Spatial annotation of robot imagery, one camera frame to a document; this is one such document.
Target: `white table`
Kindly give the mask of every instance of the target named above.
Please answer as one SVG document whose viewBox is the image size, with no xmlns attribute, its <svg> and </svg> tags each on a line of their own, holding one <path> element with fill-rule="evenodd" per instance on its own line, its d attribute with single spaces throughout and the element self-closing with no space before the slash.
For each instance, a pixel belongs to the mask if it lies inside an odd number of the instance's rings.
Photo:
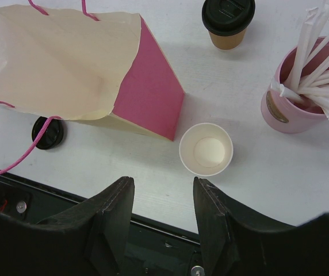
<svg viewBox="0 0 329 276">
<path fill-rule="evenodd" d="M 193 177 L 181 164 L 182 134 L 199 122 L 222 126 L 234 141 L 231 165 L 209 178 L 222 191 L 285 223 L 329 212 L 329 122 L 298 135 L 272 130 L 261 98 L 284 55 L 297 44 L 305 9 L 321 0 L 256 0 L 244 42 L 217 50 L 201 21 L 203 0 L 87 0 L 89 12 L 139 12 L 187 92 L 174 143 L 105 128 L 67 123 L 64 143 L 34 150 L 11 170 L 46 185 L 91 197 L 123 175 L 135 179 L 133 212 L 197 232 Z M 27 0 L 0 0 L 0 6 Z M 35 0 L 51 8 L 81 2 Z M 323 31 L 327 33 L 329 22 Z M 37 116 L 0 108 L 0 168 L 31 143 Z"/>
</svg>

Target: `pink bag side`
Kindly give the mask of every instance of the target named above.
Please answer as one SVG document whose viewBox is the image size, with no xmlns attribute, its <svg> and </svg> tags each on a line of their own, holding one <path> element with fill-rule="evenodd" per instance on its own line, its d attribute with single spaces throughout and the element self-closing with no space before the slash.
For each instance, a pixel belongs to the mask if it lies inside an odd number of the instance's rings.
<svg viewBox="0 0 329 276">
<path fill-rule="evenodd" d="M 113 113 L 174 140 L 184 95 L 161 48 L 141 19 L 139 50 L 121 83 Z"/>
</svg>

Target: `metal bolt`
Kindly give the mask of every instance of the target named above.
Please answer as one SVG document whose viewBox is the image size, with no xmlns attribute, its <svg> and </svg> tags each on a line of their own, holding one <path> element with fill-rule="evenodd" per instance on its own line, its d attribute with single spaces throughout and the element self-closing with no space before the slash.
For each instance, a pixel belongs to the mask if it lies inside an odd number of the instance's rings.
<svg viewBox="0 0 329 276">
<path fill-rule="evenodd" d="M 23 214 L 26 211 L 26 203 L 25 201 L 19 201 L 16 205 L 16 211 L 20 214 Z"/>
<path fill-rule="evenodd" d="M 172 246 L 172 244 L 170 244 L 167 240 L 166 241 L 164 241 L 164 246 L 165 247 L 167 247 L 167 248 L 172 248 L 173 246 Z"/>
<path fill-rule="evenodd" d="M 204 269 L 201 266 L 194 266 L 191 271 L 192 276 L 205 276 Z"/>
</svg>

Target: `red wire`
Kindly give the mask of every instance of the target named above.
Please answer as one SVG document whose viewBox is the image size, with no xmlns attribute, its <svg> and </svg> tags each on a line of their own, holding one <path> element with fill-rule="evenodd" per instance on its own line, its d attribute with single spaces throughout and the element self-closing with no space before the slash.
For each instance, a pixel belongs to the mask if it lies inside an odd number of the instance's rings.
<svg viewBox="0 0 329 276">
<path fill-rule="evenodd" d="M 0 207 L 0 212 L 3 212 L 3 210 L 5 210 L 6 205 L 7 205 L 7 200 L 5 200 L 3 205 Z"/>
</svg>

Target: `coffee cup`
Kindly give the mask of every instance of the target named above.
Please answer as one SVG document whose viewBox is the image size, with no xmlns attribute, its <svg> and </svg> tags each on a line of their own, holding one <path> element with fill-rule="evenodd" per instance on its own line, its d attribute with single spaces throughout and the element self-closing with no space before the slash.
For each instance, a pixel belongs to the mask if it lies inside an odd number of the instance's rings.
<svg viewBox="0 0 329 276">
<path fill-rule="evenodd" d="M 212 43 L 222 50 L 233 49 L 244 39 L 255 13 L 255 0 L 206 0 L 202 20 Z"/>
</svg>

